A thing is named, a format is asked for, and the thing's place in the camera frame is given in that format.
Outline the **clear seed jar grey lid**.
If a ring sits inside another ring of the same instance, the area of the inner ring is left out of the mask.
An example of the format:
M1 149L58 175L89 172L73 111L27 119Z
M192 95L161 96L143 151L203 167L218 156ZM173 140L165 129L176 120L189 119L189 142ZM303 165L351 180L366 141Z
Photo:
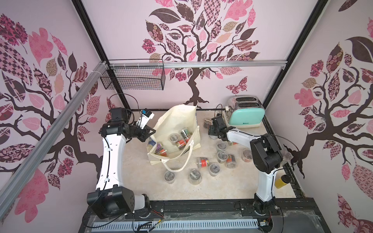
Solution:
M176 180L176 174L174 172L171 172L171 171L166 171L164 173L164 180L168 184L173 184Z

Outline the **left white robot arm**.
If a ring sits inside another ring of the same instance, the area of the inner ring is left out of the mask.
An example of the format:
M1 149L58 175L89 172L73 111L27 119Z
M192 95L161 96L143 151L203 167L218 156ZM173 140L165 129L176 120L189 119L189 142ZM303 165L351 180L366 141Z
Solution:
M129 123L125 108L113 108L110 113L112 118L99 131L104 153L96 190L87 195L88 208L100 219L134 212L147 217L151 213L149 197L146 194L136 195L124 187L122 159L125 146L131 139L145 142L155 133L153 128L147 126L154 114L148 109L141 110L139 120Z

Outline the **pink label seed jar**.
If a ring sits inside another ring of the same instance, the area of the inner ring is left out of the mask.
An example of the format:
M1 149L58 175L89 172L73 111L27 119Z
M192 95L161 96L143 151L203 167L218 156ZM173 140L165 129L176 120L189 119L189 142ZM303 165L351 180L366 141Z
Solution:
M253 160L252 151L250 149L245 149L241 156L242 160L246 163L250 163Z

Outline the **clear seed jar dark lid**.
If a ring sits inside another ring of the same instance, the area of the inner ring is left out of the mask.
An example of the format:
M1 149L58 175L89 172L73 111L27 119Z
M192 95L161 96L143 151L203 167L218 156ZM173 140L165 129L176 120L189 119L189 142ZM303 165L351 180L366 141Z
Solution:
M216 177L216 176L218 176L219 173L220 173L220 165L217 164L217 163L211 163L211 164L209 165L208 170L209 170L209 174L210 174L210 176L212 176L212 177Z

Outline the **cream canvas tote bag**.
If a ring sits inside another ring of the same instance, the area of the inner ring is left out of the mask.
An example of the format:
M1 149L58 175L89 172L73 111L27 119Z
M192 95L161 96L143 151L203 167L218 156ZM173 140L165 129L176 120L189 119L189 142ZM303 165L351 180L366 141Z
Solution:
M162 115L155 127L155 134L149 141L154 145L148 149L150 164L162 164L170 172L181 172L188 165L193 151L201 147L200 126L197 121L197 107L177 105ZM184 164L176 169L168 162L185 158Z

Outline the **yellow label seed jar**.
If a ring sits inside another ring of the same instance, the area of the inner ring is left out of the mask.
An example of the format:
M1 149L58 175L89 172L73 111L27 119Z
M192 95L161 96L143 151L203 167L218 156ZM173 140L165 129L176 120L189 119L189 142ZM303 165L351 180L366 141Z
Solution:
M291 177L288 175L282 175L280 178L276 179L275 181L275 187L277 189L280 189L284 187L285 185L289 184L291 182Z

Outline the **clear seed jar striped lid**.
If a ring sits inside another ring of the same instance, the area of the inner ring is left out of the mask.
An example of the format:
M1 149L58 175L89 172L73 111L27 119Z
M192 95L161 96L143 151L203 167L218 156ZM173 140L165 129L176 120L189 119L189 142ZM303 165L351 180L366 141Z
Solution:
M190 171L189 176L188 176L188 181L192 185L198 185L202 181L202 175L197 169L193 169Z

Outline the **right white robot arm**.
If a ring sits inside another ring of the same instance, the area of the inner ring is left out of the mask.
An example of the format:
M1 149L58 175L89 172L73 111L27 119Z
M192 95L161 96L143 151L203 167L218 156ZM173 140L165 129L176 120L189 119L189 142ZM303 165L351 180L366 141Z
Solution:
M278 135L255 136L233 126L228 127L221 114L212 118L208 134L222 141L238 143L252 151L253 163L259 171L258 187L254 199L242 206L241 211L257 216L282 216L273 188L276 174L281 170L290 170L290 167L281 166L283 155L276 141Z

